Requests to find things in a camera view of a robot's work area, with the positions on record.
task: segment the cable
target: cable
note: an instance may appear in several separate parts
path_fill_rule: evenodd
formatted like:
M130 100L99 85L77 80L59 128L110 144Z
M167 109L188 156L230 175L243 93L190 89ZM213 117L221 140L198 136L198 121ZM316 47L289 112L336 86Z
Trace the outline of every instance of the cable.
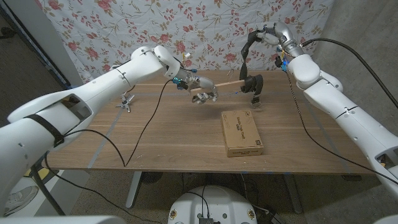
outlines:
M98 191L93 190L93 189L89 189L89 188L86 188L86 187L79 186L79 185L77 185L77 184L75 184L75 183L73 183L73 182L71 182L71 181L69 181L69 180L67 180L67 179L65 179L65 178L63 178L63 177L61 177L61 176L59 176L58 174L56 174L56 173L50 168L49 163L47 162L47 154L48 154L48 153L46 153L45 156L44 156L45 165L47 166L47 169L48 169L51 173L53 173L56 177L58 177L59 179L61 179L61 180L63 180L63 181L66 181L66 182L68 182L69 184L72 184L73 186L78 187L78 188L80 188L80 189L88 190L88 191L90 191L90 192L96 193L96 194L99 195L101 198L103 198L103 199L106 200L108 203L110 203L111 205L113 205L113 206L115 206L116 208L118 208L118 209L120 209L120 210L126 212L127 214L131 215L131 216L134 217L134 218L138 218L138 219L141 220L142 222L152 222L152 223L159 223L159 224L162 224L162 223L159 222L159 221L147 220L147 219L143 219L143 218L141 218L141 217L138 217L137 215L133 215L133 214L129 213L127 210L125 210L125 209L123 209L122 207L120 207L119 205L116 205L115 203L113 203L113 202L111 202L110 200L108 200L104 195L102 195L102 194L99 193Z
M130 92L131 90L133 90L133 89L134 89L134 87L136 87L136 86L135 86L135 85L133 85L133 86L131 87L131 89L130 89L129 91L127 91L126 93Z
M246 188L246 181L244 180L243 174L241 174L241 177L242 177L243 185L244 185L244 194L245 194L245 196L246 196L246 200L249 201L249 199L248 199L248 191L247 191L247 188ZM260 209L260 210L265 211L265 212L266 212L266 215L268 215L268 214L270 213L270 211L267 210L267 209L265 209L265 208L258 207L257 205L254 205L254 204L252 204L252 203L251 203L251 205L252 205L254 208L258 208L258 209ZM281 224L281 222L280 222L278 219L276 219L276 217L275 217L274 214L271 213L271 215L272 215L272 216L271 216L271 219L274 218L279 224Z
M63 137L67 137L67 136L69 136L69 135L71 135L71 134L79 133L79 132L82 132L82 131L89 131L89 132L93 132L93 133L99 134L100 136L102 136L102 137L104 137L106 140L108 140L108 141L112 144L112 146L116 149L116 151L118 152L119 157L120 157L120 159L122 160L123 166L124 166L124 167L127 166L127 164L124 163L123 156L122 156L122 154L120 153L118 147L116 147L116 145L112 142L112 140L110 140L108 137L106 137L104 134L102 134L102 133L99 132L99 131L95 131L95 130L91 130L91 129L81 129L81 130L77 130L77 131L72 131L72 132L70 132L70 133L66 133Z
M202 201L205 201L206 207L207 207L207 218L210 218L209 206L207 205L206 199L203 198L202 196L200 196L200 194L196 194L196 193L194 193L194 192L187 192L187 193L190 193L190 194L194 194L194 195L196 195L196 196L199 196L199 197L201 197Z
M181 194L184 193L184 173L181 173L181 177L182 177L182 191Z
M65 216L65 212L63 212L61 206L57 203L57 201L50 194L49 190L47 190L47 188L45 187L43 180L40 178L39 172L37 171L36 165L34 164L30 169L32 171L33 178L35 179L37 186L39 186L39 189L43 192L45 198L50 202L55 211L57 211L58 215Z
M164 86L163 86L163 88L162 88L162 91L160 92L159 100L158 100L158 102L157 102L157 105L156 105L154 114L152 114L152 116L151 116L150 119L148 120L147 124L145 125L144 129L142 130L141 134L139 135L137 144L136 144L134 150L132 151L131 156L130 156L129 160L127 161L125 167L129 164L129 162L130 162L130 160L131 160L131 158L132 158L132 155L133 155L134 152L136 151L137 146L138 146L138 143L139 143L139 140L141 139L142 134L144 134L144 131L145 131L145 129L147 128L148 124L150 123L150 121L152 121L152 118L154 118L154 116L155 116L155 114L156 114L156 111L157 111L157 108L159 107L160 99L162 98L162 94L163 94L164 88L165 88L166 85L169 83L169 81L171 81L171 80L168 80L166 83L164 83Z
M350 163L352 163L352 164L354 164L354 165L357 165L357 166L359 166L359 167L362 167L363 169L366 169L366 170L371 171L371 172L373 172L373 173L375 173L375 174L378 174L378 175L380 175L380 176L382 176L382 177L384 177L384 178L386 178L386 179L388 179L388 180L390 180L390 181L392 181L393 183L395 183L395 184L398 185L398 182L396 182L395 180L391 179L390 177L388 177L388 176L386 176L386 175L384 175L384 174L381 174L381 173L379 173L378 171L375 171L375 170L372 170L372 169L370 169L370 168L367 168L366 166L363 166L363 165L361 165L361 164L358 164L358 163L356 163L356 162L354 162L354 161L351 161L351 160L349 160L349 159L346 159L345 157L343 157L343 156L341 156L341 155L339 155L339 154L336 154L336 153L330 151L329 149L323 147L323 146L322 146L321 144L319 144L314 138L312 138L312 136L310 135L310 133L308 133L308 131L307 131L306 127L305 127L304 120L303 120L303 117L302 117L302 115L301 115L301 111L300 111L300 108L299 108L299 104L297 103L297 99L296 99L296 96L295 96L294 91L293 91L293 88L292 88L292 82L290 81L289 74L286 73L286 76L287 76L287 78L289 79L290 90L291 90L292 95L293 95L294 103L296 104L296 108L297 108L297 111L298 111L298 115L300 116L301 124L303 125L304 131L305 131L305 133L307 134L307 136L309 136L310 139L311 139L313 142L315 142L315 144L317 144L319 147L321 147L322 149L326 150L327 152L329 152L329 153L331 153L331 154L333 154L333 155L339 157L340 159L344 159L344 160L347 161L347 162L350 162Z
M349 50L351 53L353 53L355 55L356 58L359 59L359 61L366 67L366 69L370 72L370 74L373 76L373 78L377 81L377 83L380 85L380 87L383 89L383 91L387 94L387 96L390 98L390 100L392 101L392 103L396 106L396 108L398 108L398 102L397 100L393 97L393 95L390 93L390 91L387 89L387 87L384 85L384 83L381 81L381 79L378 77L378 75L376 75L376 73L373 71L373 69L368 65L368 63L365 62L365 60L359 55L359 53L357 53L354 49L352 49L351 47L338 42L336 40L331 40L331 39L327 39L327 38L315 38L315 39L311 39L311 40L307 40L304 43L301 44L302 47L307 46L308 44L311 44L314 41L326 41L326 42L331 42L337 45L340 45L342 47L344 47L345 49Z
M241 174L241 177L242 177L243 185L244 185L244 194L245 194L245 196L246 196L246 199L249 200L249 199L248 199L248 190L246 189L246 182L244 181L243 174ZM253 205L253 204L251 204L251 205L252 205L253 207L256 207L256 208L258 208L258 209L260 209L260 210L265 211L266 214L269 213L269 210L267 210L267 209L265 209L265 208L261 208L261 207L258 207L257 205Z
M201 201L201 215L203 217L203 200L205 198L203 198L203 194L205 193L205 187L206 185L203 186L203 190L201 191L201 197L202 197L202 201Z

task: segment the brown box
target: brown box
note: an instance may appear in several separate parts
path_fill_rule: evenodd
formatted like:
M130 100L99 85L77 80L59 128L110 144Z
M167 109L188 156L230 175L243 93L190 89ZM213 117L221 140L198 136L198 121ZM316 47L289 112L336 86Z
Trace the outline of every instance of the brown box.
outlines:
M221 125L228 157L262 153L264 146L251 111L224 111L221 113Z

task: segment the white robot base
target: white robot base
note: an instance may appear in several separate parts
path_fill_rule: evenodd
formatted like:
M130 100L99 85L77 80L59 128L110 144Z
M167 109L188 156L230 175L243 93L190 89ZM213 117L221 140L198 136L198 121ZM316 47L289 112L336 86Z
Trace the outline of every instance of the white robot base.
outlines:
M202 193L207 206L200 197ZM207 185L192 189L177 199L170 209L167 223L257 224L257 219L250 202L240 194L226 187Z

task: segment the white fabric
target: white fabric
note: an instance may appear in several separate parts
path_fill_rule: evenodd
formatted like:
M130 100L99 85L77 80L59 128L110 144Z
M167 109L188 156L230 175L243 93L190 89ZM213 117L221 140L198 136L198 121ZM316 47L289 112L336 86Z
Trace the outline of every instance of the white fabric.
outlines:
M319 37L334 0L35 0L60 34L83 80L107 72L140 46L167 47L200 70L239 69L248 33L284 21L299 42ZM307 50L311 54L311 45ZM275 69L275 48L256 44L249 70Z

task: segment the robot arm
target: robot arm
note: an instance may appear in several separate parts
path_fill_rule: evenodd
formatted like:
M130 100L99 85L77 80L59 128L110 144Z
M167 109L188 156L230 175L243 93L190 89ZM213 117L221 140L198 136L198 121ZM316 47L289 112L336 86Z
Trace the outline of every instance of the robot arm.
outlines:
M13 111L8 116L10 124L0 128L0 170L7 170L0 172L0 212L4 211L9 192L28 168L47 151L67 146L80 134L63 137L66 133L87 128L104 105L135 84L160 74L180 80L188 90L198 86L209 89L216 101L217 89L211 80L180 69L180 63L167 49L157 46L140 47L130 61L91 82L41 96Z
M347 98L340 81L320 70L284 23L276 22L270 29L264 26L257 37L279 45L286 55L286 72L294 76L306 99L336 120L375 171L398 182L398 137ZM398 185L380 175L377 177L398 198Z

